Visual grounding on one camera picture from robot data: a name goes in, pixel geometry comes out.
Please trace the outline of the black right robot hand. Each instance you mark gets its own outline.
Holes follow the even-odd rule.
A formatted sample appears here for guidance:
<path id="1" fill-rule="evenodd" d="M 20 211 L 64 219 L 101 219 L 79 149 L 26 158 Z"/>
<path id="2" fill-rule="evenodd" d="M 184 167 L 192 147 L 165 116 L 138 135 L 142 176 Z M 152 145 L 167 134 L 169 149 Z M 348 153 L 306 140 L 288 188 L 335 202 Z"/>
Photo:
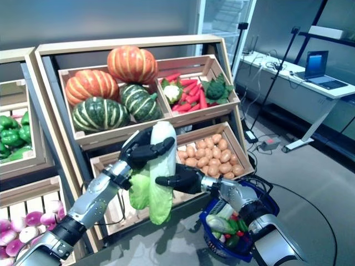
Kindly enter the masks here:
<path id="1" fill-rule="evenodd" d="M 198 168 L 177 163 L 173 176 L 159 176 L 155 179 L 155 183 L 194 195 L 202 192 L 201 181 L 204 176 L 205 174 Z"/>

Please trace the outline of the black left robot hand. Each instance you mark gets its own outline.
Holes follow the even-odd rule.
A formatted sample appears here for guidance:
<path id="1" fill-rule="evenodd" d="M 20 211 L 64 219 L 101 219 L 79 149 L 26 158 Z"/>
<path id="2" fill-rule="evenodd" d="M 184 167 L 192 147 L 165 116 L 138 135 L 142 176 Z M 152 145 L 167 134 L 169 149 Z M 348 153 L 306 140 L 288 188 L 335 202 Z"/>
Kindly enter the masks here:
<path id="1" fill-rule="evenodd" d="M 133 170 L 141 170 L 148 161 L 168 152 L 175 143 L 175 139 L 163 137 L 163 140 L 158 141 L 157 144 L 151 144 L 152 130 L 152 127 L 143 129 L 127 140 L 121 148 L 119 161 L 126 162 Z"/>

